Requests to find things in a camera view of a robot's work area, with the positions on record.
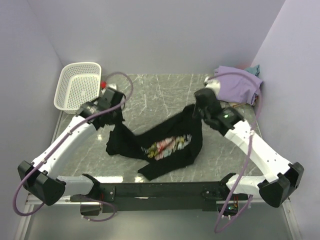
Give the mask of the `black floral t shirt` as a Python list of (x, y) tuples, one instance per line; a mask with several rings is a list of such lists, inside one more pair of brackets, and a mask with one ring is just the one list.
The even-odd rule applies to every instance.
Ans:
[(136, 135), (123, 123), (109, 133), (106, 152), (148, 162), (137, 172), (152, 181), (192, 165), (203, 146), (202, 120), (193, 116), (195, 105), (184, 109), (146, 132)]

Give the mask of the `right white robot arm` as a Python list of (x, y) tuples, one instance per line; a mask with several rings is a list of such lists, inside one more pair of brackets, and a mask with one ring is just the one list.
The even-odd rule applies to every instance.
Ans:
[(236, 109), (221, 107), (212, 89), (202, 88), (194, 97), (193, 115), (234, 143), (262, 172), (261, 176), (230, 177), (219, 187), (221, 197), (230, 200), (236, 194), (259, 195), (278, 208), (300, 185), (304, 167), (273, 150)]

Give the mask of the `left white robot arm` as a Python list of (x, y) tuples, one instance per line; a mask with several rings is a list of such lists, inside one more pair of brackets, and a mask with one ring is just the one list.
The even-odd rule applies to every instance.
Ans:
[(62, 176), (71, 154), (91, 135), (106, 125), (123, 119), (121, 103), (125, 94), (116, 84), (107, 86), (102, 96), (81, 105), (62, 134), (32, 162), (22, 161), (17, 170), (21, 186), (45, 205), (61, 197), (83, 195), (88, 201), (100, 195), (100, 183), (89, 174)]

